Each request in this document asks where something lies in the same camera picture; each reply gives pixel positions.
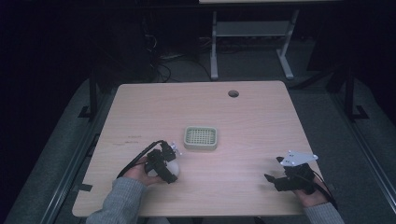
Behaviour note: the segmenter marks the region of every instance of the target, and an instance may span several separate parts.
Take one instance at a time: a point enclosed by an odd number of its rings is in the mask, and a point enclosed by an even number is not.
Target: hole in table
[[[235,98],[239,96],[239,92],[238,91],[229,91],[228,95]]]

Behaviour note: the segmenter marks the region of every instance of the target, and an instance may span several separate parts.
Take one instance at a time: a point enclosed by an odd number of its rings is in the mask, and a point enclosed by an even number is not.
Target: finger
[[[160,176],[150,176],[148,178],[148,185],[152,185],[152,184],[156,184],[156,183],[160,183],[163,182],[163,179]]]
[[[148,157],[142,157],[134,164],[134,166],[144,166],[147,161]]]
[[[301,196],[305,196],[305,195],[306,195],[306,194],[305,194],[302,190],[300,190],[300,189],[292,190],[292,192],[293,192],[295,195],[297,195],[298,197],[301,197]]]

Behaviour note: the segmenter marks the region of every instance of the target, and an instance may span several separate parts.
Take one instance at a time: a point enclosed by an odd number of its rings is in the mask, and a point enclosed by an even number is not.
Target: black cable
[[[179,55],[172,56],[171,58],[160,58],[160,60],[163,63],[170,63],[170,62],[173,62],[173,61],[178,61],[180,58],[183,58],[183,57],[187,57],[187,55],[186,54],[179,54]]]
[[[233,46],[237,46],[238,49],[232,50]],[[228,44],[219,42],[217,52],[218,52],[218,54],[235,54],[238,52],[246,51],[248,49],[249,49],[249,44],[246,41],[246,39],[245,39],[245,41],[241,41],[241,38],[238,38],[238,41],[235,41],[234,38],[232,38],[232,39],[229,39]]]
[[[197,62],[196,60],[194,60],[194,59],[174,59],[174,60],[172,60],[172,62],[175,62],[175,61],[178,61],[178,62],[182,62],[182,61],[184,61],[184,62],[193,62],[193,63],[196,63],[196,64],[200,65],[200,66],[204,69],[206,75],[209,77],[209,80],[212,81],[212,78],[211,78],[209,72],[207,71],[207,69],[204,67],[204,65],[201,64],[201,63],[199,63],[199,62]]]
[[[295,175],[295,176],[297,176],[297,177],[301,178],[302,180],[304,180],[304,181],[306,181],[306,182],[312,184],[312,185],[314,186],[314,188],[317,189],[317,190],[319,190],[320,193],[322,193],[322,194],[326,197],[327,201],[329,201],[329,203],[331,203],[332,206],[334,206],[334,208],[335,208],[336,210],[338,210],[337,203],[335,202],[335,199],[334,199],[334,197],[332,196],[332,194],[331,194],[329,188],[327,187],[326,183],[323,181],[323,178],[322,178],[318,173],[316,173],[315,171],[312,170],[312,172],[320,179],[321,183],[325,186],[325,188],[326,188],[327,190],[324,189],[323,187],[321,187],[319,184],[313,182],[312,180],[308,180],[308,179],[306,179],[305,177],[303,177],[303,176],[301,176],[301,175]]]
[[[171,71],[171,69],[170,69],[168,66],[165,66],[165,65],[163,65],[163,64],[161,64],[161,63],[159,63],[157,66],[161,66],[161,67],[165,68],[166,70],[168,70],[169,75],[166,77],[165,80],[163,80],[163,83],[169,81],[169,79],[170,79],[171,76],[172,76],[172,71]],[[158,72],[158,74],[159,74],[161,77],[163,77],[163,74],[158,70],[158,68],[157,68],[157,72]]]
[[[174,79],[174,78],[169,78],[169,79],[171,79],[171,80],[173,80],[173,81],[175,81],[175,82],[182,82],[182,81],[177,80],[177,79]]]
[[[163,74],[162,74],[162,73],[160,72],[160,70],[158,69],[158,65],[153,65],[153,64],[151,63],[150,66],[151,66],[151,68],[152,68],[153,73],[155,74],[155,75],[154,75],[154,79],[156,79],[155,82],[159,83],[160,80],[161,80],[161,82],[163,82],[163,81],[164,81],[164,79],[163,79]]]
[[[134,166],[136,166],[136,165],[141,165],[141,164],[144,164],[144,163],[146,163],[146,162],[145,162],[145,161],[142,161],[142,162],[136,163]]]
[[[136,163],[144,156],[146,155],[146,153],[148,153],[151,149],[153,149],[155,146],[157,146],[157,144],[159,143],[164,143],[163,140],[157,141],[157,142],[153,142],[151,143],[148,147],[146,147],[142,152],[139,153],[139,155],[137,155],[131,162],[129,162],[128,165],[126,165],[121,172],[119,173],[119,175],[117,175],[117,178],[125,175],[125,173],[131,169],[132,167],[136,166]]]

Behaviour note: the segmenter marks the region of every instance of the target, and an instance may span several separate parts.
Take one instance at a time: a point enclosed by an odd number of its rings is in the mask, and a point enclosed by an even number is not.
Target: table leg
[[[217,80],[218,74],[218,58],[216,55],[216,35],[217,35],[217,12],[213,12],[213,23],[212,23],[212,52],[210,53],[210,78]]]
[[[283,72],[285,73],[285,76],[287,79],[294,79],[294,75],[291,72],[291,69],[289,67],[288,60],[286,59],[286,51],[288,50],[289,43],[291,40],[291,36],[293,34],[294,26],[297,21],[297,17],[299,14],[300,10],[296,9],[293,11],[293,15],[291,16],[291,20],[288,26],[288,30],[286,31],[285,35],[285,43],[283,44],[282,49],[277,49],[277,57],[279,58],[280,64],[282,65]]]

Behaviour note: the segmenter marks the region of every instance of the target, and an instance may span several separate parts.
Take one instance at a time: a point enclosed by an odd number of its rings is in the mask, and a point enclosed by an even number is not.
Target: gray sleeve
[[[146,186],[138,180],[120,177],[105,198],[103,208],[92,213],[86,223],[136,223]]]
[[[323,203],[320,205],[307,207],[304,209],[312,224],[343,224],[338,211],[331,203]]]

